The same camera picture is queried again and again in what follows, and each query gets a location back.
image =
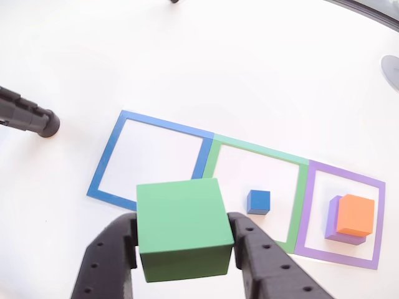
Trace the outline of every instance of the green square outline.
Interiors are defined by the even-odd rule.
[[[293,154],[287,154],[282,151],[277,151],[275,149],[270,149],[264,146],[255,145],[254,143],[249,143],[246,141],[215,134],[204,170],[204,175],[203,175],[204,179],[213,177],[222,145],[232,146],[233,148],[239,148],[241,150],[250,151],[256,154],[261,154],[263,156],[268,156],[299,165],[297,189],[295,193],[294,207],[292,208],[287,241],[286,242],[276,241],[276,243],[279,244],[279,246],[285,252],[287,252],[288,254],[293,254],[297,243],[300,219],[302,217],[302,208],[305,199],[305,189],[307,182],[307,170],[309,168],[309,160],[298,156],[294,156]]]

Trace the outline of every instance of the green cube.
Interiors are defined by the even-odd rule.
[[[137,186],[147,282],[227,274],[234,244],[217,179]]]

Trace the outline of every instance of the small blue block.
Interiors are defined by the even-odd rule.
[[[247,214],[266,215],[270,211],[270,191],[250,190],[247,196]]]

